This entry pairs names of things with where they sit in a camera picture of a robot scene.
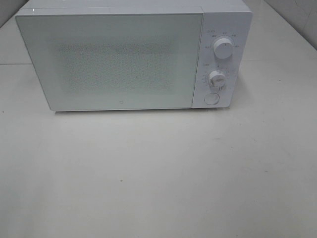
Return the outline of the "upper white power knob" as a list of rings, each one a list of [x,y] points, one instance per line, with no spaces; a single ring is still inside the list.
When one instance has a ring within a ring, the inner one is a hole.
[[[233,54],[234,42],[229,37],[220,37],[213,44],[214,55],[218,59],[226,59]]]

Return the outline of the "white microwave door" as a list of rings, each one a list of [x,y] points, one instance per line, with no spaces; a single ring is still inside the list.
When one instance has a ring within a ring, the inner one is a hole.
[[[53,111],[189,108],[201,14],[16,18]]]

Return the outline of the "round white door button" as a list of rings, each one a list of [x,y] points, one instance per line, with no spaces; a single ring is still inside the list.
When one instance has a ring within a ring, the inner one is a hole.
[[[204,97],[204,102],[207,105],[216,105],[219,102],[219,95],[217,93],[209,93]]]

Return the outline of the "white microwave oven body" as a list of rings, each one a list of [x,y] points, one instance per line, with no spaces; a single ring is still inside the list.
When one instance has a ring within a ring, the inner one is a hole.
[[[15,19],[38,15],[152,14],[203,16],[193,101],[188,109],[228,107],[253,17],[241,0],[30,0],[17,12]],[[220,37],[229,37],[234,42],[233,54],[226,59],[218,59],[213,52],[213,44]],[[226,83],[220,88],[210,87],[208,83],[207,76],[214,70],[226,76]],[[219,95],[216,105],[204,102],[209,93]]]

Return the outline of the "white timer knob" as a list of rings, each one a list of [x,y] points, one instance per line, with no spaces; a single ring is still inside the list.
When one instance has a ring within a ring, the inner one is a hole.
[[[222,71],[214,70],[208,76],[208,83],[210,87],[220,88],[226,83],[226,76]]]

